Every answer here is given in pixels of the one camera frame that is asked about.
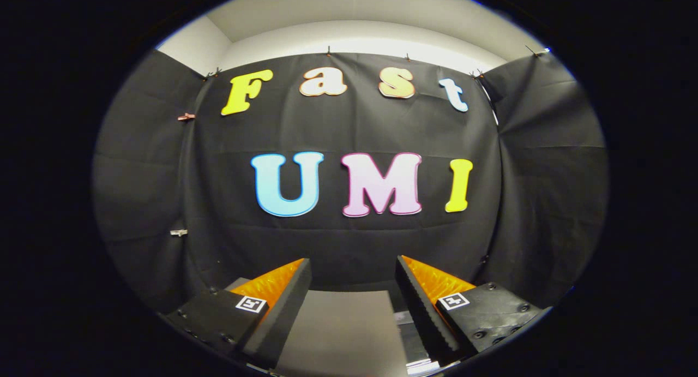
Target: white ceiling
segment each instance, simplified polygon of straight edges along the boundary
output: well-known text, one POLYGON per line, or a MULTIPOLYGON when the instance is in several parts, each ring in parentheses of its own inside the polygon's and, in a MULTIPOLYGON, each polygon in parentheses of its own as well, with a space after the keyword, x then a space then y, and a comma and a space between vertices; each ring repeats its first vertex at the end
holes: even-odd
POLYGON ((307 22, 367 20, 421 27, 513 61, 545 47, 473 0, 231 0, 207 14, 232 43, 307 22))

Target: letter u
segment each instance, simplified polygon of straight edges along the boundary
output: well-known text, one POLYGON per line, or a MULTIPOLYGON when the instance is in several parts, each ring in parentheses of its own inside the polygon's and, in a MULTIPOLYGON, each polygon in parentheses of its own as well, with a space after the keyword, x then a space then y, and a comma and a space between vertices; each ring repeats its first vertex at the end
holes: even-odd
POLYGON ((317 167, 324 160, 319 152, 299 152, 293 161, 301 167, 301 195, 296 200, 287 200, 281 195, 281 166, 284 156, 270 153, 254 156, 255 188, 259 206, 274 216, 301 216, 315 208, 320 195, 317 167))

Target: clip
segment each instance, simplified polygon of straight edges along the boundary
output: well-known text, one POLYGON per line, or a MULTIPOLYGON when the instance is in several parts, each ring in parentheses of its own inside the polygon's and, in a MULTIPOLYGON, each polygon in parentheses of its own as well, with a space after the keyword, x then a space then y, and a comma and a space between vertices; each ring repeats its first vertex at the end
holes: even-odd
POLYGON ((178 121, 188 121, 188 120, 194 119, 194 118, 196 118, 196 115, 195 115, 195 114, 185 112, 184 115, 178 116, 178 117, 177 117, 177 120, 178 120, 178 121))

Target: yellow letter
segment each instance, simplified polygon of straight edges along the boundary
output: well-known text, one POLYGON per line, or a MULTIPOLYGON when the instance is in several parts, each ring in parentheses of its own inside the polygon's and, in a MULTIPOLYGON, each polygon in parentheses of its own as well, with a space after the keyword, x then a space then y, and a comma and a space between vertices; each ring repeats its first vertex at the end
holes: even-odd
POLYGON ((378 90, 387 98, 411 98, 414 94, 412 73, 408 69, 398 69, 397 67, 386 67, 381 70, 381 83, 378 83, 378 90))
POLYGON ((342 71, 336 67, 319 67, 306 71, 303 77, 309 79, 300 86, 300 91, 305 96, 320 96, 323 93, 337 96, 347 90, 347 86, 342 82, 342 71))
POLYGON ((236 112, 246 111, 250 108, 250 104, 247 103, 246 97, 249 96, 250 99, 254 99, 260 93, 262 89, 262 81, 269 81, 274 76, 271 70, 266 69, 263 71, 255 71, 254 73, 244 74, 242 76, 237 76, 230 80, 232 88, 230 89, 230 96, 227 99, 227 104, 220 110, 220 115, 230 115, 236 112))
POLYGON ((473 170, 473 162, 465 159, 451 160, 453 170, 453 188, 451 200, 446 203, 447 212, 460 212, 468 208, 466 192, 468 191, 468 176, 473 170))

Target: pink letter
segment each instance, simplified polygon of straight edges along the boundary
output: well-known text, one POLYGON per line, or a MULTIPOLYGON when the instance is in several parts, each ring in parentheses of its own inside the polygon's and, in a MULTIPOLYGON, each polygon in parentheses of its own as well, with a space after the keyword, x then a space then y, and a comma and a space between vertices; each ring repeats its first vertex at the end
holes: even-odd
POLYGON ((395 192, 390 212, 395 215, 412 215, 422 210, 417 201, 417 166, 422 156, 416 153, 398 153, 393 158, 384 178, 374 159, 367 153, 350 153, 342 157, 342 164, 349 168, 349 205, 342 213, 350 218, 369 214, 364 204, 364 190, 377 214, 383 213, 395 192))

